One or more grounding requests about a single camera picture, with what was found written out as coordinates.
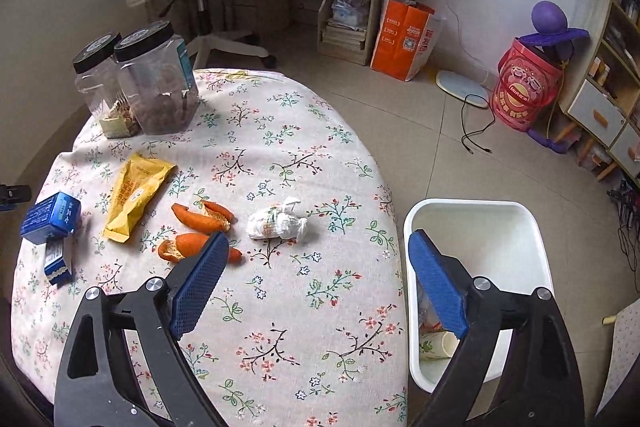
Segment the large blue carton box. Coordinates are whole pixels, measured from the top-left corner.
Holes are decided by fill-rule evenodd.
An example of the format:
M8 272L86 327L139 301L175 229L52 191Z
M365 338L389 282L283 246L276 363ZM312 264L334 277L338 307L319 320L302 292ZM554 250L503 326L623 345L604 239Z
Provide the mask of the large blue carton box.
M77 228L81 202L64 192L55 193L30 208L20 228L22 239L35 245L65 239Z

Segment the small blue white box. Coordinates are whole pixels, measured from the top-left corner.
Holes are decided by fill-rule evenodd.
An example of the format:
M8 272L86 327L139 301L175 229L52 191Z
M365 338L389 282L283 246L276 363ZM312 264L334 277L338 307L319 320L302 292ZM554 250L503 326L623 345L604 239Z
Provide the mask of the small blue white box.
M72 250L68 239L47 240L43 273L51 285L63 285L73 278Z

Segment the white paper cup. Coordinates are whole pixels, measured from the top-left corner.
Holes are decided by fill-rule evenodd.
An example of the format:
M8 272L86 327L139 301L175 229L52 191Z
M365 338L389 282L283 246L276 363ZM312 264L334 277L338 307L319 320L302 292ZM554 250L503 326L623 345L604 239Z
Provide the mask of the white paper cup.
M421 360L451 359L458 344L459 339L452 332L424 333L419 338L419 357Z

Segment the yellow snack wrapper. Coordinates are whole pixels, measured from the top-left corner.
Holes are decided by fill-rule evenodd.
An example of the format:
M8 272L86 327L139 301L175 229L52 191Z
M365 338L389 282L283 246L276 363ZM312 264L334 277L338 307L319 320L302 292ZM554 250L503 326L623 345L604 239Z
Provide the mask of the yellow snack wrapper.
M146 205L175 167L171 162L133 153L116 176L103 236L119 244L126 243Z

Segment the orange peel piece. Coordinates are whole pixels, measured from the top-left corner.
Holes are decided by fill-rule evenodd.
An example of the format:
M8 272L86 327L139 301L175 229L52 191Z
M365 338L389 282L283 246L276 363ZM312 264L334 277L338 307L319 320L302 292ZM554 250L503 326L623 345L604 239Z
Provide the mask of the orange peel piece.
M175 217L195 232L210 235L214 232L230 231L235 221L234 214L230 210L209 200L202 200L202 208L201 212L195 212L178 202L171 206Z
M178 263L182 259L196 256L209 240L209 235L202 233L184 233L174 239L165 239L157 247L160 259Z

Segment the white tissue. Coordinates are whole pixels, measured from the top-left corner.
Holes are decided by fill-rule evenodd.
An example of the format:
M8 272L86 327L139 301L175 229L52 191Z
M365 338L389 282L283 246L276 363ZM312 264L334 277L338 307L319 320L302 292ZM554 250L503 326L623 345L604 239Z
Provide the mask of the white tissue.
M250 239L295 239L301 242L308 230L308 219L298 217L296 207L302 201L288 197L283 202L255 211L248 218L245 231Z

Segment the white plastic trash bin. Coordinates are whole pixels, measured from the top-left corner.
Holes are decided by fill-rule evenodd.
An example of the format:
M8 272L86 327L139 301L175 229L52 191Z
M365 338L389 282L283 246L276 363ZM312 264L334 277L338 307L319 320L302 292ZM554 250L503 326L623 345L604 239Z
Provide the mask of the white plastic trash bin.
M486 277L502 291L530 295L544 286L555 289L538 223L519 202L427 198L417 202L404 222L409 369L416 385L433 392L450 360L421 360L419 291L407 253L409 236L424 230L439 251L458 258L472 277ZM502 331L484 382L501 376L511 331Z

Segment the left clear nut jar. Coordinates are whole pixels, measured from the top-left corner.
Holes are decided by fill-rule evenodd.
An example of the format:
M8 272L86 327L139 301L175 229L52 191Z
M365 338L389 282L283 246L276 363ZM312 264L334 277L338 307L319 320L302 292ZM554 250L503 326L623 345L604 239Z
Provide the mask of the left clear nut jar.
M75 87L107 139L130 138L140 131L118 82L114 60L119 32L109 32L87 44L73 59Z

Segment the right clear dark-snack jar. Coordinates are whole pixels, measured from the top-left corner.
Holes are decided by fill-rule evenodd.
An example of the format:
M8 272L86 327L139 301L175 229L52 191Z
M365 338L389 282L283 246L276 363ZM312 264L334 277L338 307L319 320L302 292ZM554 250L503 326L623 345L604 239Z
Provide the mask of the right clear dark-snack jar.
M186 130L200 98L183 38L171 22L157 20L116 44L122 93L148 135Z

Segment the wooden shelf cabinet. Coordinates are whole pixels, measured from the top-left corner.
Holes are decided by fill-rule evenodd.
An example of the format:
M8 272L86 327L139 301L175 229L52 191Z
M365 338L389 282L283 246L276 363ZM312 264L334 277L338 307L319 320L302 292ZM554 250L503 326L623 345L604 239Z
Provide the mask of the wooden shelf cabinet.
M639 181L639 26L615 0L578 0L572 24L589 31L577 43L558 95L568 119L554 142L580 131L582 164L594 144L611 158L600 178L620 169Z

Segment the white round scale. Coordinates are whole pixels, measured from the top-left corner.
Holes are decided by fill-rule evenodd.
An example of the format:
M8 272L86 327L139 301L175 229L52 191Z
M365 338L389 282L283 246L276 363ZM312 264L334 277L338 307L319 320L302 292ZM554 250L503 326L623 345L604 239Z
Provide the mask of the white round scale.
M479 83L456 72L440 70L436 74L436 86L457 100L480 109L489 106L488 94Z

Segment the red pink bucket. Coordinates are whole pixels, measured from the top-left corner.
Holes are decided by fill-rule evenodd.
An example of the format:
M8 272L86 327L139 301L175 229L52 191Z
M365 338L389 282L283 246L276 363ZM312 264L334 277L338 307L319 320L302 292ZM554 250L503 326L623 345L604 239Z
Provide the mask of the red pink bucket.
M503 124L525 132L558 94L563 67L533 48L512 40L498 62L498 80L489 106Z

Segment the purple ball toy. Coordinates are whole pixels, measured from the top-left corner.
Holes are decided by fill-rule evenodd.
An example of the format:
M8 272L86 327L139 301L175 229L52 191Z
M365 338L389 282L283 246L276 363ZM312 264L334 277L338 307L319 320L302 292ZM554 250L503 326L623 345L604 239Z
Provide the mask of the purple ball toy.
M588 30L568 26L564 11L551 1L537 2L530 19L535 31L521 36L518 41L524 46L541 49L555 62L568 61L574 53L574 42L590 37Z

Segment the orange cardboard box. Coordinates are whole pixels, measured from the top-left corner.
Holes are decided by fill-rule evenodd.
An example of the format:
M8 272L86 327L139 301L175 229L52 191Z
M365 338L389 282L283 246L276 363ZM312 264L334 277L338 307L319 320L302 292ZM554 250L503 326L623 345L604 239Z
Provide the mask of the orange cardboard box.
M442 19L425 4L384 0L370 67L400 81L413 80L428 61Z

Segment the stack of books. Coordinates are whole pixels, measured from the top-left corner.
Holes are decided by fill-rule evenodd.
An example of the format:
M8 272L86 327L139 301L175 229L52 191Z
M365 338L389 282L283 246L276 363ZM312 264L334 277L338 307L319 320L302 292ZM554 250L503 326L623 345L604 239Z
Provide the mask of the stack of books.
M335 23L332 18L320 28L318 51L325 56L338 58L358 65L367 64L367 31Z

